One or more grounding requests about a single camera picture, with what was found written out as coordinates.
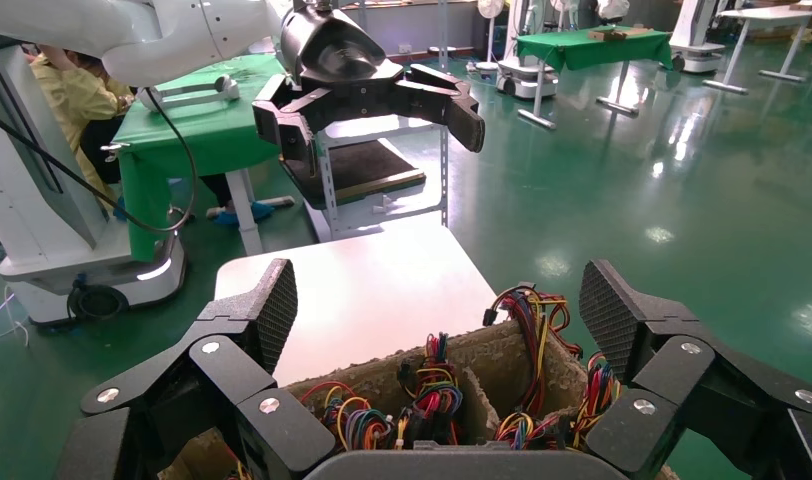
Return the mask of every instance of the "black cable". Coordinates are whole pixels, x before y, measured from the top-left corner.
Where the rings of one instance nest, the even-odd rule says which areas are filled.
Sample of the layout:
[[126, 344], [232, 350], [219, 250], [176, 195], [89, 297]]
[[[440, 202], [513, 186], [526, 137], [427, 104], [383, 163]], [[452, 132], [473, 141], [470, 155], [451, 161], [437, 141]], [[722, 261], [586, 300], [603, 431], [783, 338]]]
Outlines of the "black cable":
[[175, 224], [173, 224], [173, 225], [171, 225], [169, 227], [154, 227], [152, 225], [147, 225], [146, 223], [142, 222], [141, 220], [135, 218], [134, 216], [132, 216], [132, 214], [127, 212], [125, 209], [121, 208], [117, 204], [116, 201], [110, 199], [103, 192], [101, 192], [101, 191], [97, 190], [96, 188], [92, 187], [82, 177], [80, 177], [79, 175], [73, 173], [63, 163], [58, 161], [56, 159], [56, 157], [50, 155], [46, 150], [41, 148], [38, 144], [34, 143], [32, 140], [29, 140], [28, 138], [23, 136], [22, 133], [18, 132], [17, 130], [15, 130], [14, 128], [12, 128], [10, 125], [3, 122], [2, 120], [0, 120], [0, 130], [6, 132], [12, 138], [17, 140], [18, 142], [20, 142], [20, 143], [26, 145], [27, 147], [29, 147], [30, 150], [32, 150], [35, 153], [37, 153], [38, 155], [40, 155], [42, 158], [44, 158], [44, 160], [46, 160], [46, 161], [50, 162], [51, 164], [53, 164], [53, 166], [55, 166], [56, 168], [61, 170], [62, 173], [64, 173], [68, 177], [70, 177], [74, 182], [78, 183], [82, 188], [85, 188], [86, 190], [91, 192], [92, 195], [94, 195], [95, 197], [97, 197], [100, 200], [104, 201], [105, 203], [107, 203], [111, 207], [114, 207], [115, 209], [119, 210], [121, 213], [123, 213], [123, 216], [126, 217], [127, 220], [129, 220], [130, 222], [132, 222], [136, 226], [138, 226], [140, 228], [143, 228], [144, 230], [147, 230], [147, 231], [150, 231], [150, 232], [169, 233], [169, 232], [176, 231], [180, 227], [185, 225], [185, 222], [187, 222], [188, 218], [191, 217], [191, 211], [194, 209], [194, 203], [197, 200], [197, 189], [195, 188], [195, 185], [194, 185], [194, 182], [197, 181], [197, 165], [194, 162], [194, 155], [191, 153], [191, 149], [188, 148], [188, 143], [185, 141], [184, 138], [182, 138], [182, 135], [179, 133], [179, 130], [176, 129], [176, 126], [173, 124], [173, 122], [171, 122], [170, 118], [168, 118], [167, 114], [165, 114], [162, 107], [158, 104], [158, 102], [156, 102], [155, 98], [153, 98], [153, 94], [149, 89], [147, 90], [147, 96], [149, 96], [150, 100], [153, 101], [153, 104], [156, 105], [156, 109], [159, 111], [162, 118], [165, 119], [165, 122], [167, 122], [170, 129], [173, 130], [173, 133], [176, 135], [176, 138], [178, 138], [179, 142], [182, 143], [182, 146], [185, 148], [185, 153], [186, 153], [186, 155], [188, 155], [188, 161], [191, 164], [192, 185], [191, 185], [191, 197], [188, 200], [188, 207], [185, 209], [185, 212], [182, 214], [182, 218], [180, 218], [178, 222], [176, 222]]

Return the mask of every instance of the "wooden board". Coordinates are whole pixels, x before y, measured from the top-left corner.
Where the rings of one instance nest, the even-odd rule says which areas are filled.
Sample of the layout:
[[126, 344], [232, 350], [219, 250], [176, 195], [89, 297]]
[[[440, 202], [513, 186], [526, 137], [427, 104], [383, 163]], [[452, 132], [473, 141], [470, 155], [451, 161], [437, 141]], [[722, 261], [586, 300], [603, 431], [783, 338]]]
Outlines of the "wooden board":
[[626, 30], [604, 29], [589, 32], [588, 37], [600, 42], [620, 42], [627, 37], [634, 37], [650, 32], [650, 28], [628, 28]]

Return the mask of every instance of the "glossy floor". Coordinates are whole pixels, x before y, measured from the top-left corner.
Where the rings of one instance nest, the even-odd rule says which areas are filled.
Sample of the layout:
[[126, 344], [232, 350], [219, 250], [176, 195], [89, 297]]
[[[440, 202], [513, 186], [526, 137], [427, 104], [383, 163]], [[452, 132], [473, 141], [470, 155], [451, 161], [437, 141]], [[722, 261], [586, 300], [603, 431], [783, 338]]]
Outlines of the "glossy floor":
[[[607, 258], [636, 288], [683, 301], [732, 347], [812, 382], [805, 50], [792, 69], [807, 83], [780, 84], [756, 72], [781, 65], [785, 47], [748, 45], [734, 76], [747, 97], [634, 62], [621, 100], [641, 103], [636, 119], [594, 102], [617, 87], [620, 65], [567, 72], [544, 104], [553, 132], [518, 118], [528, 105], [472, 79], [488, 133], [479, 155], [451, 150], [451, 229], [496, 290], [529, 280], [576, 305], [585, 262]], [[435, 155], [435, 139], [395, 144]], [[262, 197], [296, 194], [275, 162], [252, 175]], [[184, 199], [185, 186], [176, 193]], [[313, 241], [299, 207], [260, 231], [269, 250]], [[216, 269], [242, 254], [236, 232], [205, 220], [182, 239], [189, 277], [172, 301], [102, 324], [30, 328], [29, 349], [0, 340], [0, 478], [49, 478], [82, 394], [175, 342], [211, 298]], [[566, 337], [595, 350], [578, 317]], [[697, 435], [683, 438], [670, 464], [684, 479], [742, 478]]]

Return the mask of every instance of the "white table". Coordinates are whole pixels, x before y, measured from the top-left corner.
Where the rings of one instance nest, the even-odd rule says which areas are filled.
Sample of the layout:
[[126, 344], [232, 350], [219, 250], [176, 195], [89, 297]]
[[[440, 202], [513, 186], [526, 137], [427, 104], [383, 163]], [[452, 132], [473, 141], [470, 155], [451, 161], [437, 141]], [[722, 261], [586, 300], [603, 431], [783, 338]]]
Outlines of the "white table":
[[783, 62], [783, 67], [779, 72], [772, 72], [769, 70], [761, 70], [760, 75], [767, 77], [779, 78], [782, 80], [789, 80], [794, 82], [803, 82], [803, 77], [796, 75], [789, 75], [789, 67], [792, 60], [795, 58], [795, 53], [798, 50], [798, 45], [801, 43], [806, 26], [809, 19], [812, 18], [812, 10], [792, 10], [788, 5], [781, 5], [778, 7], [767, 8], [750, 8], [744, 10], [727, 10], [719, 14], [721, 17], [740, 18], [745, 21], [742, 26], [742, 33], [739, 35], [739, 41], [736, 43], [736, 48], [733, 50], [733, 57], [727, 65], [727, 73], [724, 74], [724, 80], [716, 82], [712, 80], [704, 80], [703, 83], [707, 86], [717, 88], [720, 90], [740, 93], [747, 95], [748, 89], [730, 84], [730, 77], [733, 75], [733, 70], [736, 67], [736, 62], [739, 60], [739, 54], [742, 52], [742, 47], [745, 44], [748, 30], [750, 30], [751, 22], [762, 22], [768, 26], [778, 25], [800, 25], [795, 39], [792, 41], [792, 46], [789, 48], [789, 54], [786, 55], [786, 60]]
[[294, 264], [299, 310], [274, 378], [280, 385], [482, 327], [495, 294], [453, 234], [427, 226], [233, 260], [215, 299], [250, 291], [274, 258]]

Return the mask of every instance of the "white table leg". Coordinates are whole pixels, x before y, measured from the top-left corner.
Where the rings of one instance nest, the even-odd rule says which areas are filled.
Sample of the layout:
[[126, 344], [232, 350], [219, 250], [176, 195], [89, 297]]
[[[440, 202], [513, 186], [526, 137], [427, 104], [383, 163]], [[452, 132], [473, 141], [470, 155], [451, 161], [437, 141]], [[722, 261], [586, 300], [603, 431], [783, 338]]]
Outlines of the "white table leg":
[[621, 91], [624, 90], [624, 82], [627, 80], [627, 74], [629, 73], [629, 71], [630, 71], [630, 61], [625, 60], [624, 64], [621, 66], [621, 76], [618, 78], [618, 91], [615, 93], [614, 102], [607, 97], [597, 97], [596, 101], [597, 103], [605, 105], [613, 110], [617, 110], [618, 112], [635, 116], [639, 114], [638, 106], [622, 105], [618, 103], [621, 101]]
[[264, 252], [264, 249], [262, 240], [259, 238], [259, 227], [253, 220], [253, 212], [250, 210], [250, 203], [253, 199], [247, 196], [245, 182], [249, 182], [249, 178], [245, 179], [245, 177], [247, 177], [247, 169], [226, 173], [232, 202], [235, 204], [235, 213], [238, 215], [238, 231], [241, 232], [244, 252], [247, 253], [247, 256], [259, 255]]
[[792, 40], [792, 46], [789, 47], [789, 54], [786, 55], [786, 61], [783, 62], [783, 68], [779, 72], [772, 72], [770, 70], [760, 70], [759, 74], [766, 77], [779, 78], [780, 80], [789, 80], [790, 82], [805, 82], [806, 79], [797, 75], [789, 75], [789, 67], [792, 65], [792, 60], [795, 59], [795, 54], [798, 52], [798, 46], [801, 44], [803, 34], [806, 31], [806, 25], [809, 22], [809, 17], [801, 20], [801, 27], [798, 29], [795, 39]]
[[441, 200], [439, 206], [441, 207], [441, 224], [447, 226], [447, 181], [448, 181], [448, 149], [450, 147], [449, 133], [447, 127], [441, 127], [439, 132], [439, 145], [438, 145], [438, 163], [441, 165]]
[[536, 80], [536, 98], [533, 103], [533, 111], [528, 112], [526, 110], [519, 109], [518, 115], [526, 118], [531, 122], [535, 122], [541, 125], [544, 128], [548, 128], [553, 130], [556, 128], [556, 124], [547, 120], [545, 118], [541, 118], [539, 114], [541, 113], [541, 92], [544, 87], [544, 60], [539, 59], [538, 63], [538, 79]]
[[704, 85], [727, 92], [739, 93], [742, 95], [748, 94], [747, 88], [730, 85], [730, 77], [733, 75], [733, 70], [736, 68], [736, 62], [739, 60], [739, 54], [742, 53], [742, 47], [745, 45], [745, 39], [748, 36], [749, 29], [750, 19], [746, 19], [745, 24], [742, 26], [742, 33], [739, 35], [739, 41], [736, 42], [736, 48], [733, 50], [733, 57], [730, 58], [730, 63], [727, 65], [727, 73], [724, 74], [724, 81], [716, 82], [713, 80], [704, 80]]

